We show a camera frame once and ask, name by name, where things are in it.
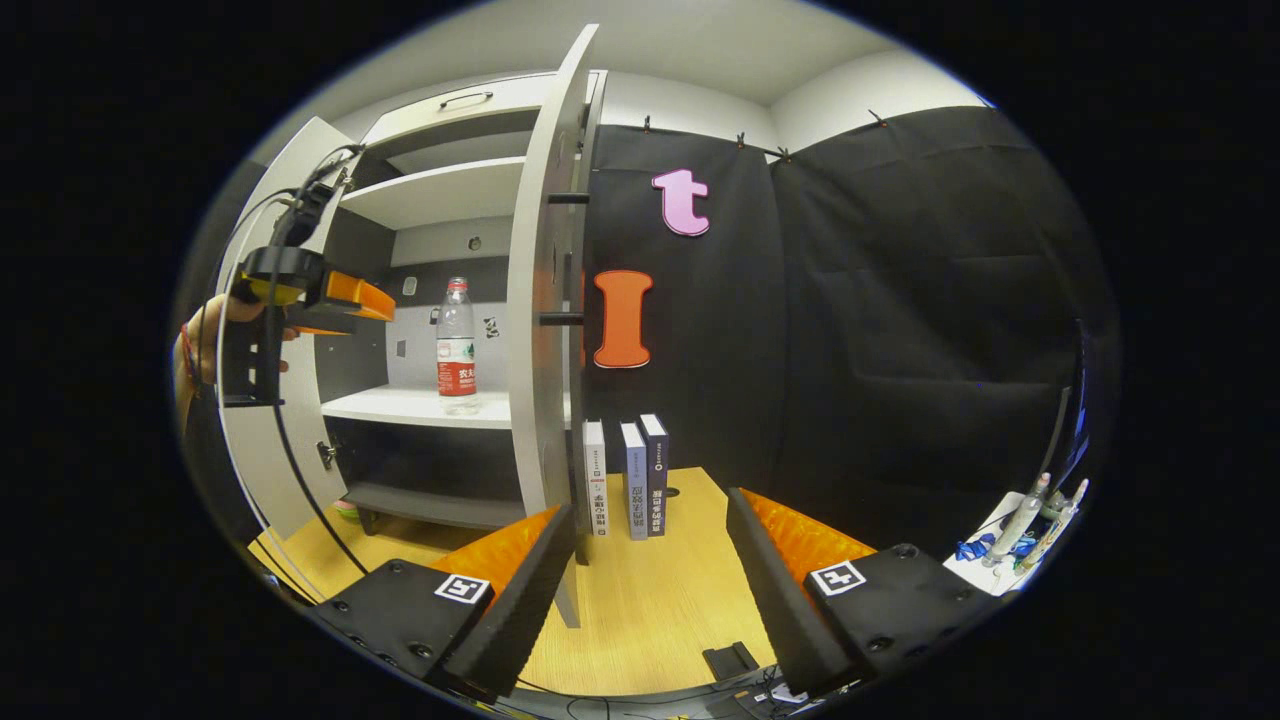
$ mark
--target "black backdrop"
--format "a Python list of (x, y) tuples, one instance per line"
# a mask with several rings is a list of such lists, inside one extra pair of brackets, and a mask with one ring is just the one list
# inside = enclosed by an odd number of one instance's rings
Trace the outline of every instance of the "black backdrop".
[[(701, 465), (873, 547), (954, 550), (1030, 486), (1091, 337), (1091, 456), (1116, 396), (1116, 310), (1057, 176), (1000, 113), (892, 118), (765, 164), (722, 140), (602, 127), (586, 218), (589, 419), (657, 413)], [(699, 237), (662, 220), (660, 173), (708, 186)], [(595, 366), (604, 270), (654, 278), (650, 364)], [(1089, 469), (1076, 470), (1076, 477)], [(1068, 489), (1074, 488), (1074, 480)]]

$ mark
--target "wooden floor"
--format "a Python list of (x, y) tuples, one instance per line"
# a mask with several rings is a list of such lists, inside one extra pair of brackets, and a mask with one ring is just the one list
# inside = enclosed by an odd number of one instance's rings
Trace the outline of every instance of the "wooden floor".
[[(667, 536), (637, 542), (627, 533), (623, 484), (608, 477), (609, 536), (591, 537), (590, 565), (577, 568), (581, 628), (566, 628), (553, 605), (520, 676), (570, 694), (627, 696), (714, 682), (701, 651), (736, 641), (760, 665), (776, 662), (724, 532), (724, 493), (701, 469), (672, 470), (668, 484), (681, 492), (668, 500)], [(366, 537), (333, 509), (326, 515), (370, 569), (392, 557), (425, 565), (485, 534), (384, 516), (379, 534)], [(270, 538), (259, 539), (279, 555)], [(280, 544), (324, 597), (360, 578), (319, 520)], [(257, 543), (251, 550), (274, 566)]]

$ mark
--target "ceiling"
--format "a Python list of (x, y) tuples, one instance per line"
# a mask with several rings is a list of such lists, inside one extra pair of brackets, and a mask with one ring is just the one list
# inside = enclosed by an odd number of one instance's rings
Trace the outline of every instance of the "ceiling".
[(308, 99), (255, 152), (269, 159), (306, 119), (338, 118), (460, 78), (556, 69), (599, 23), (591, 67), (718, 90), (768, 106), (808, 79), (896, 45), (799, 0), (492, 0), (420, 29)]

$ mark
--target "bottle label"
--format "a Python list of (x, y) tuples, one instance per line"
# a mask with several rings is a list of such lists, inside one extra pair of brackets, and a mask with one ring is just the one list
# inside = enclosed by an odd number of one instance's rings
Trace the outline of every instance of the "bottle label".
[(440, 395), (457, 397), (476, 391), (476, 345), (470, 337), (435, 341)]

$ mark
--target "book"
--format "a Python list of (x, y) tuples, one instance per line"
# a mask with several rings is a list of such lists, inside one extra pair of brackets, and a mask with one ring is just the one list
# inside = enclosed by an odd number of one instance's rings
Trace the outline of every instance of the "book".
[(649, 537), (667, 534), (667, 464), (671, 438), (657, 415), (640, 415), (640, 430), (648, 450)]
[(582, 423), (582, 466), (586, 469), (586, 502), (591, 512), (591, 534), (609, 534), (609, 502), (604, 484), (604, 424)]
[(649, 455), (635, 423), (621, 423), (622, 445), (627, 455), (627, 510), (631, 525), (631, 539), (649, 537), (645, 495), (649, 492)]

